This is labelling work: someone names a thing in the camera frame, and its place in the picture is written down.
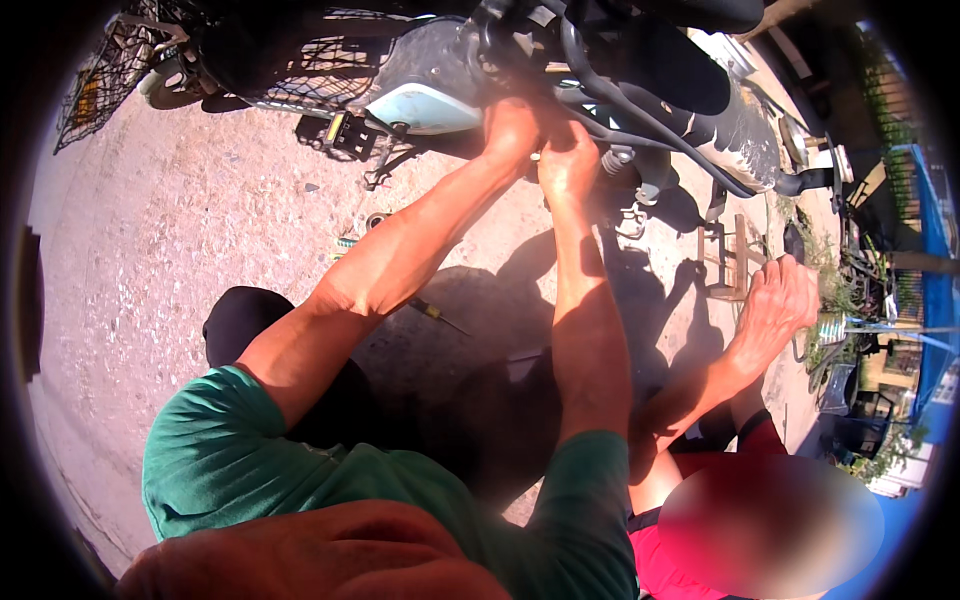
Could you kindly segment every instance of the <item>blue tarp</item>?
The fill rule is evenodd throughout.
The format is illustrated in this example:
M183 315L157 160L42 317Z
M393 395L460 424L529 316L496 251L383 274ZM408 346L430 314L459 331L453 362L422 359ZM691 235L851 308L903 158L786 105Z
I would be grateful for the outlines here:
M937 256L950 257L945 220L952 218L944 214L942 203L950 199L938 199L930 181L926 162L920 147L914 144L910 148L917 166L917 190L920 200L921 238L924 252ZM923 273L924 286L924 327L956 326L960 316L960 296L953 289L953 277L939 273ZM933 398L940 381L944 378L950 364L960 352L960 334L928 333L949 344L953 351L924 344L921 354L920 383L917 398L910 409L910 420L917 422L924 413L926 404Z

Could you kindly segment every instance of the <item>pedal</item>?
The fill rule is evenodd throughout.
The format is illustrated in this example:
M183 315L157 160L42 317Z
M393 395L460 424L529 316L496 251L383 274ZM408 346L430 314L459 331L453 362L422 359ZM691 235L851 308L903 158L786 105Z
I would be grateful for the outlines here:
M367 127L363 117L354 116L348 110L333 115L330 127L324 135L324 146L339 150L355 160L366 162L373 151L381 132Z

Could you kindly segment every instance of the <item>leg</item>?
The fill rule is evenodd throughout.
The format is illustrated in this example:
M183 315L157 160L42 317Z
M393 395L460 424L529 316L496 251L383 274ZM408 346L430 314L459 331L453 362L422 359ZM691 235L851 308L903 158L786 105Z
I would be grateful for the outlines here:
M232 365L253 338L293 308L277 292L247 286L228 289L204 323L210 367ZM360 442L394 448L399 441L390 437L394 428L389 425L367 376L355 362L347 360L324 395L286 438L318 448L336 444L350 448Z

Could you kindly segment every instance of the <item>wheel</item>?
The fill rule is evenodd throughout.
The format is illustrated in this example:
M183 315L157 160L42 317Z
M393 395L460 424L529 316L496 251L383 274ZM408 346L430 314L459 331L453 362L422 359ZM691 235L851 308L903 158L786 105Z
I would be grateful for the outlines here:
M158 64L140 80L136 89L147 104L157 110L186 107L209 96L199 86L198 89L185 87L184 77L180 72L180 60L172 57Z

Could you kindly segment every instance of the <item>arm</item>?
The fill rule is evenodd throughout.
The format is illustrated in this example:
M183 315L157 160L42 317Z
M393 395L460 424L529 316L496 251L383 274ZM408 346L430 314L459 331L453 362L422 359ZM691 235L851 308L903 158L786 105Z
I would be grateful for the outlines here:
M279 407L289 429L354 347L425 285L467 229L529 164L538 130L518 99L490 107L480 157L377 226L337 261L306 302L256 337L236 366Z
M682 480L667 450L670 443L763 375L794 333L817 322L819 308L816 273L798 265L793 256L769 261L754 274L736 333L723 355L669 383L631 422L630 497L635 514L660 506Z
M573 138L554 134L538 166L557 240L553 371L564 406L560 444L593 429L626 438L632 399L623 324L590 230L597 149L583 126L569 127Z

